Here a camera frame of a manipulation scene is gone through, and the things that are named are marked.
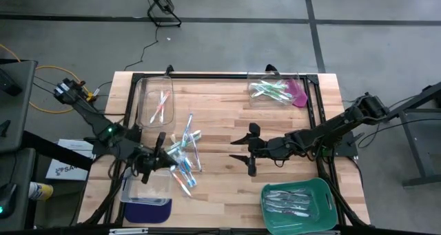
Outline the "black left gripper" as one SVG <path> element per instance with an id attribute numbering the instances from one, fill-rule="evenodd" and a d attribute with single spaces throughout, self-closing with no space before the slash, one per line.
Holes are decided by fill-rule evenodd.
<path id="1" fill-rule="evenodd" d="M 137 155 L 132 161 L 132 175 L 138 177 L 141 174 L 143 184 L 147 184 L 152 171 L 170 169 L 178 165 L 178 162 L 162 148 L 165 137 L 166 133 L 160 132 L 153 149 L 143 145 L 136 149 Z"/>

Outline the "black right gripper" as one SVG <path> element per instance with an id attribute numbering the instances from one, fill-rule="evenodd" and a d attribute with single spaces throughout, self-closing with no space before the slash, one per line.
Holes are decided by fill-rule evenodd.
<path id="1" fill-rule="evenodd" d="M 248 166 L 248 175 L 256 176 L 256 159 L 264 158 L 271 159 L 276 161 L 276 150 L 278 149 L 278 139 L 270 139 L 268 141 L 264 141 L 260 138 L 260 126 L 256 123 L 249 124 L 249 133 L 238 139 L 236 141 L 231 142 L 232 145 L 245 145 L 248 144 L 248 151 L 250 152 L 250 156 L 241 156 L 230 154 L 229 156 L 242 161 L 244 164 Z"/>

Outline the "purple toothbrush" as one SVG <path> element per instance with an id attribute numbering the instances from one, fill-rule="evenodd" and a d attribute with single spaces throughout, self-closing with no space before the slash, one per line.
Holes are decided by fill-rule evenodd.
<path id="1" fill-rule="evenodd" d="M 301 205 L 296 205 L 296 204 L 292 204 L 292 203 L 279 203 L 279 202 L 266 202 L 265 205 L 267 207 L 277 207 L 277 208 L 289 208 L 289 209 L 293 209 L 293 210 L 308 210 L 307 207 L 303 207 Z"/>
<path id="2" fill-rule="evenodd" d="M 311 200 L 310 195 L 307 194 L 278 193 L 271 195 L 269 198 L 277 201 L 289 201 L 289 202 L 298 202 L 298 203 L 309 203 Z"/>
<path id="3" fill-rule="evenodd" d="M 284 191 L 284 190 L 270 190 L 266 197 L 287 197 L 287 196 L 297 196 L 297 197 L 308 197 L 308 194 L 304 194 L 299 191 Z"/>
<path id="4" fill-rule="evenodd" d="M 198 154 L 198 148 L 197 148 L 197 145 L 196 145 L 196 140 L 195 140 L 194 136 L 191 135 L 191 134 L 190 134 L 190 138 L 191 138 L 191 141 L 192 141 L 193 146 L 194 146 L 194 153 L 195 153 L 195 157 L 196 157 L 198 171 L 199 172 L 203 172 L 203 168 L 202 168 L 202 165 L 201 165 L 201 160 L 200 160 L 200 157 L 199 157 L 199 154 Z"/>
<path id="5" fill-rule="evenodd" d="M 267 211 L 267 212 L 270 212 L 270 213 L 294 215 L 294 216 L 303 217 L 303 218 L 309 218 L 309 217 L 311 216 L 311 215 L 308 214 L 308 213 L 299 212 L 299 211 L 295 211 L 295 210 L 275 210 L 275 209 L 268 209 L 268 210 L 266 210 L 266 211 Z"/>
<path id="6" fill-rule="evenodd" d="M 281 197 L 267 197 L 269 201 L 279 201 L 279 202 L 287 202 L 287 203 L 297 203 L 297 204 L 309 204 L 309 199 L 302 198 L 281 198 Z"/>

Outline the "blue toothbrush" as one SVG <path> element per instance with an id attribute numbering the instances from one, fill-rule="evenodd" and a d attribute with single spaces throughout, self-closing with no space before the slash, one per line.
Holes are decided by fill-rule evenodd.
<path id="1" fill-rule="evenodd" d="M 185 167 L 192 168 L 192 163 L 189 161 L 185 146 L 182 141 L 177 141 L 176 136 L 172 134 L 170 136 L 173 145 L 170 147 L 168 154 L 178 163 L 182 163 Z"/>
<path id="2" fill-rule="evenodd" d="M 194 178 L 194 175 L 192 174 L 192 164 L 190 162 L 190 160 L 188 159 L 187 156 L 183 155 L 181 156 L 181 162 L 183 162 L 185 169 L 187 171 L 187 174 L 189 175 L 189 177 L 191 178 L 192 182 L 193 182 L 193 187 L 195 187 L 197 185 L 196 179 Z"/>
<path id="3" fill-rule="evenodd" d="M 186 147 L 188 140 L 190 139 L 190 127 L 191 127 L 191 122 L 192 122 L 192 118 L 193 118 L 193 114 L 190 113 L 189 114 L 189 118 L 187 120 L 187 125 L 185 126 L 184 132 L 183 132 L 183 136 L 182 136 L 182 141 L 181 141 L 181 146 L 182 147 Z"/>
<path id="4" fill-rule="evenodd" d="M 178 164 L 178 169 L 179 169 L 180 173 L 182 174 L 183 178 L 186 180 L 187 184 L 190 187 L 193 187 L 194 186 L 193 182 L 192 182 L 191 178 L 189 177 L 189 175 L 187 174 L 187 171 L 185 169 L 185 166 L 184 166 L 183 162 L 180 162 Z"/>

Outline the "orange toothbrush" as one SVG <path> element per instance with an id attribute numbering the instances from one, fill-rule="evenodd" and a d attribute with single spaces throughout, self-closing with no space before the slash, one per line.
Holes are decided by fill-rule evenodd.
<path id="1" fill-rule="evenodd" d="M 164 93 L 165 93 L 165 96 L 166 96 L 165 97 L 165 102 L 166 102 L 166 100 L 168 99 L 168 96 L 171 94 L 171 92 L 170 91 L 165 91 Z M 160 102 L 161 102 L 161 93 L 160 93 L 157 109 L 156 109 L 155 113 L 151 116 L 150 123 L 153 123 L 156 120 L 157 117 L 158 117 L 158 120 L 159 120 L 160 108 L 161 108 Z"/>
<path id="2" fill-rule="evenodd" d="M 173 176 L 174 180 L 178 183 L 179 187 L 184 191 L 184 193 L 188 196 L 191 197 L 191 193 L 190 191 L 187 189 L 186 185 L 182 182 L 182 180 L 176 175 L 175 173 L 175 169 L 176 167 L 173 165 L 170 168 L 170 173 Z"/>
<path id="3" fill-rule="evenodd" d="M 163 107 L 163 105 L 164 105 L 164 102 L 165 102 L 165 93 L 164 93 L 164 91 L 161 91 L 161 102 L 160 102 L 160 104 L 161 104 L 161 108 L 160 108 L 160 115 L 159 115 L 159 121 L 161 122 L 161 123 L 163 123 L 163 120 L 164 120 L 164 118 L 163 118 L 163 115 L 164 115 L 164 107 Z"/>

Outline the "clear plastic bin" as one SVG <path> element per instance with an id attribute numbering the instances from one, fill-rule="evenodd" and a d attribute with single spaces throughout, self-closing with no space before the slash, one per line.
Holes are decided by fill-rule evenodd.
<path id="1" fill-rule="evenodd" d="M 260 81 L 267 81 L 275 83 L 282 81 L 285 84 L 286 80 L 294 79 L 292 76 L 282 76 L 280 74 L 274 74 L 273 72 L 248 72 L 247 73 L 247 92 L 249 95 L 249 104 L 252 107 L 273 107 L 273 106 L 289 106 L 292 105 L 292 100 L 278 101 L 269 96 L 258 96 L 257 98 L 251 98 L 251 94 L 257 91 L 256 88 L 251 87 L 252 83 L 261 83 Z"/>
<path id="2" fill-rule="evenodd" d="M 124 171 L 120 201 L 144 205 L 162 206 L 171 199 L 172 175 L 168 170 L 152 171 L 146 184 L 142 174 L 134 177 L 130 168 Z"/>
<path id="3" fill-rule="evenodd" d="M 155 113 L 161 91 L 170 91 L 171 94 L 165 102 L 164 122 L 159 123 L 158 117 L 150 123 L 151 116 Z M 174 84 L 169 76 L 155 76 L 140 79 L 136 83 L 138 97 L 135 123 L 144 129 L 159 129 L 171 127 L 175 117 Z"/>

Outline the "dark blue mat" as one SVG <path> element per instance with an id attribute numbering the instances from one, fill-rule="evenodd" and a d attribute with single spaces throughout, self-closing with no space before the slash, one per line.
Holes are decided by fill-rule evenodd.
<path id="1" fill-rule="evenodd" d="M 128 222 L 141 223 L 164 223 L 171 215 L 172 199 L 167 199 L 164 205 L 152 205 L 142 203 L 126 203 L 124 217 Z"/>

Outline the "pink mat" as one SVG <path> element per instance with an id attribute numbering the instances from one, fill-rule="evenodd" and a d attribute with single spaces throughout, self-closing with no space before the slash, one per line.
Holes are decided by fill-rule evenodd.
<path id="1" fill-rule="evenodd" d="M 305 107 L 308 97 L 301 87 L 301 84 L 299 84 L 299 82 L 297 82 L 295 79 L 289 79 L 285 81 L 285 85 L 287 86 L 285 88 L 286 93 L 291 95 L 292 105 L 296 106 L 297 108 Z"/>

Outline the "white label strip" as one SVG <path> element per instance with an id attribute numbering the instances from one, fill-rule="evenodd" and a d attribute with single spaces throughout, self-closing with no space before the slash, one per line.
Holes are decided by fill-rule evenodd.
<path id="1" fill-rule="evenodd" d="M 149 229 L 147 227 L 135 227 L 135 228 L 118 228 L 111 229 L 108 235 L 142 235 L 148 234 Z"/>

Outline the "green plastic bin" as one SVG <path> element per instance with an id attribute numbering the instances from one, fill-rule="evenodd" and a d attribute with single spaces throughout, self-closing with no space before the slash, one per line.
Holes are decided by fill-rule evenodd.
<path id="1" fill-rule="evenodd" d="M 308 210 L 295 210 L 308 213 L 309 218 L 288 214 L 270 213 L 266 210 L 293 210 L 289 208 L 267 207 L 266 195 L 270 190 L 299 191 L 311 197 L 309 204 L 297 204 Z M 323 232 L 334 228 L 338 221 L 336 206 L 328 184 L 320 178 L 290 183 L 268 184 L 260 193 L 260 206 L 265 227 L 272 235 L 299 235 L 312 232 Z"/>

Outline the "white printed box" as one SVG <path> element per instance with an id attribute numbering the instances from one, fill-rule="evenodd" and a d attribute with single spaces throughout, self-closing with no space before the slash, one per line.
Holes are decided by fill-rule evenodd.
<path id="1" fill-rule="evenodd" d="M 93 145 L 86 141 L 59 139 L 57 145 L 73 150 L 77 154 L 95 159 L 95 155 L 92 153 Z M 84 181 L 87 175 L 88 171 L 86 170 L 52 159 L 45 178 L 52 180 Z"/>

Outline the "yellow white spray can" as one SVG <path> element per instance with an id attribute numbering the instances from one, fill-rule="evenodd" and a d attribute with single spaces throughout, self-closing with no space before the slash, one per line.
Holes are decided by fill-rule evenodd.
<path id="1" fill-rule="evenodd" d="M 28 198 L 33 201 L 46 201 L 53 194 L 54 188 L 44 183 L 30 182 Z"/>

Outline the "dark grey desk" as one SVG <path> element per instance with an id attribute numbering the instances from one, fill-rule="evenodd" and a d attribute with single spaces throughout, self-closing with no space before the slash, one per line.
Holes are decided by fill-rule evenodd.
<path id="1" fill-rule="evenodd" d="M 0 154 L 21 145 L 36 61 L 0 64 Z"/>
<path id="2" fill-rule="evenodd" d="M 35 156 L 35 151 L 29 148 L 0 154 L 0 186 L 6 183 L 17 185 L 14 212 L 0 219 L 0 233 L 33 228 L 36 204 L 28 198 L 28 191 L 34 174 Z"/>

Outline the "black floor fan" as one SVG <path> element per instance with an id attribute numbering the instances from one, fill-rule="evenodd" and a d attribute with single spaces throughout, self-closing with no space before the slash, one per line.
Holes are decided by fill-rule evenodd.
<path id="1" fill-rule="evenodd" d="M 182 21 L 174 14 L 174 4 L 172 3 L 172 0 L 152 0 L 152 1 L 153 4 L 150 4 L 147 10 L 147 16 L 150 18 L 150 20 L 154 23 L 154 25 L 157 28 L 167 28 L 167 27 L 179 28 L 181 26 Z M 153 15 L 153 9 L 155 6 L 157 6 L 162 13 L 172 15 L 178 21 L 178 23 L 171 25 L 161 25 L 159 22 L 156 21 Z"/>

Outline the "black computer mouse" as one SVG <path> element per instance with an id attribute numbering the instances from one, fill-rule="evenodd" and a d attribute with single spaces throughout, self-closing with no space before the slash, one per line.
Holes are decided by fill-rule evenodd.
<path id="1" fill-rule="evenodd" d="M 9 217 L 15 209 L 17 185 L 6 183 L 0 186 L 0 219 Z"/>

